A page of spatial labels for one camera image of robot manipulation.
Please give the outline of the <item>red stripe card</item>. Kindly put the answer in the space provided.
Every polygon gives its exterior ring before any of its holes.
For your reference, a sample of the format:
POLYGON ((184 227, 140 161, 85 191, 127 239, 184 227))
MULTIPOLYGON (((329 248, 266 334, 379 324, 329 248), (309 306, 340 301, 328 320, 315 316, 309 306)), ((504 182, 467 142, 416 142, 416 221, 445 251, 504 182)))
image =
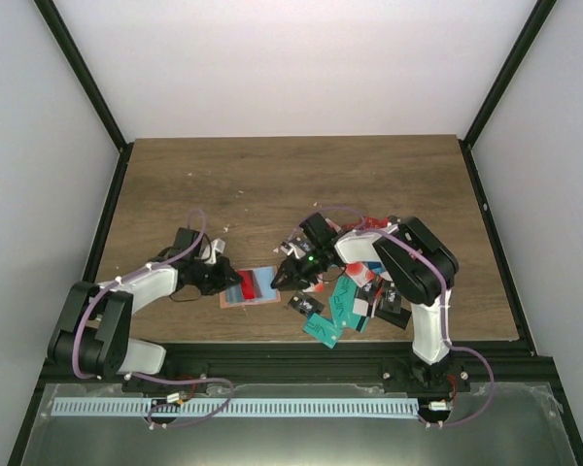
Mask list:
POLYGON ((262 292, 258 284, 257 275, 254 269, 239 270, 238 274, 242 278, 240 291, 244 301, 252 301, 262 297, 262 292))

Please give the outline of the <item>teal VIP card small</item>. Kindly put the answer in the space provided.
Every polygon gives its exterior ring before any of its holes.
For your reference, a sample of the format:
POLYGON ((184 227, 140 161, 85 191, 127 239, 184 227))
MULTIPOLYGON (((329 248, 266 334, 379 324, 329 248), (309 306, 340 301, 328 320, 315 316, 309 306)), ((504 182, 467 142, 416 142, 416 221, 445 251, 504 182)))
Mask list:
POLYGON ((329 349, 335 347, 343 334, 342 328, 318 314, 311 314, 307 318, 303 331, 329 349))

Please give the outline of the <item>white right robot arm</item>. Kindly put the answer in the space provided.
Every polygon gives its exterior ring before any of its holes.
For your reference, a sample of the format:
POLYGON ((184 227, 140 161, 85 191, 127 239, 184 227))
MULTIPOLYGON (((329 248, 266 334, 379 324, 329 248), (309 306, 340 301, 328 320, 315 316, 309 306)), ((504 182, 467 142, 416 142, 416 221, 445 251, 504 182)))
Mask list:
POLYGON ((351 228, 336 229, 315 213, 299 228, 309 247, 303 250, 285 242, 289 251, 271 287, 301 290, 332 266, 379 264, 383 283, 392 284, 411 305, 413 382, 425 391, 439 388, 450 370, 448 304, 459 271, 454 254, 415 216, 392 219, 383 227, 370 227, 362 220, 351 228))

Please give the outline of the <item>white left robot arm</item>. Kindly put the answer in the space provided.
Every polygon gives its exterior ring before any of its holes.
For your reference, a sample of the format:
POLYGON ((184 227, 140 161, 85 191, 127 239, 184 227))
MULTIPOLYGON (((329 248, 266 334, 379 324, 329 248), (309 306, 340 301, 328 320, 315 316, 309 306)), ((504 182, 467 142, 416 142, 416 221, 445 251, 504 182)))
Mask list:
POLYGON ((171 246, 144 266, 108 282, 77 282, 70 288, 47 350, 49 362, 81 379, 144 374, 156 391, 171 390, 178 366, 166 349, 130 337, 132 317, 186 286, 201 296, 224 292, 243 282, 223 255, 225 242, 180 228, 171 246))

